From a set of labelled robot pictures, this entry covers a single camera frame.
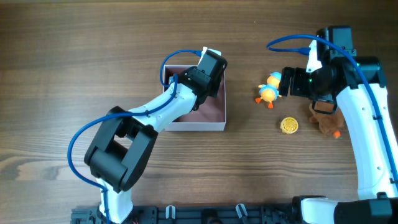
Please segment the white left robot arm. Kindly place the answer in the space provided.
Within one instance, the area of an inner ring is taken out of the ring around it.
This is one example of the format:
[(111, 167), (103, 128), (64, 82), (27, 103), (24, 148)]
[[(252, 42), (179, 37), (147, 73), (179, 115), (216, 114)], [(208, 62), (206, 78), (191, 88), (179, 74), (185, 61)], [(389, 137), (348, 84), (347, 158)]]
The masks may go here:
[(167, 89), (129, 111), (115, 106), (100, 122), (84, 162), (103, 187), (99, 211), (108, 223), (122, 223), (133, 209), (132, 186), (146, 168), (156, 139), (171, 122), (216, 97), (227, 61), (204, 48), (199, 63), (175, 74)]

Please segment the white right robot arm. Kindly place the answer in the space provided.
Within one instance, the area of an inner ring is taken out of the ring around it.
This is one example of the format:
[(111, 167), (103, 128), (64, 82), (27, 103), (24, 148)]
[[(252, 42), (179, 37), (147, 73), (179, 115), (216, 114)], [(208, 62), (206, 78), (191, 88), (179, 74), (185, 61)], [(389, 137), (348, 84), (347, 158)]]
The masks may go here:
[(396, 223), (397, 140), (387, 105), (387, 80), (376, 57), (360, 57), (348, 26), (310, 35), (306, 68), (286, 67), (279, 92), (341, 110), (358, 173), (358, 199), (336, 202), (322, 196), (294, 197), (289, 223)]

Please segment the yellow toy duck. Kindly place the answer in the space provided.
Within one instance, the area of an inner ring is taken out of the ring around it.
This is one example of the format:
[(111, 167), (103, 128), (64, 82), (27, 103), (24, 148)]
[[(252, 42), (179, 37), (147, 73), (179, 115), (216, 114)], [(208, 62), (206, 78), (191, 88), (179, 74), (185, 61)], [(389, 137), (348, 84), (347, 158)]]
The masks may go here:
[(260, 97), (255, 99), (255, 102), (259, 104), (261, 101), (268, 102), (267, 107), (273, 109), (273, 102), (281, 97), (279, 94), (279, 84), (282, 78), (282, 74), (279, 72), (273, 72), (266, 80), (266, 84), (259, 85)]

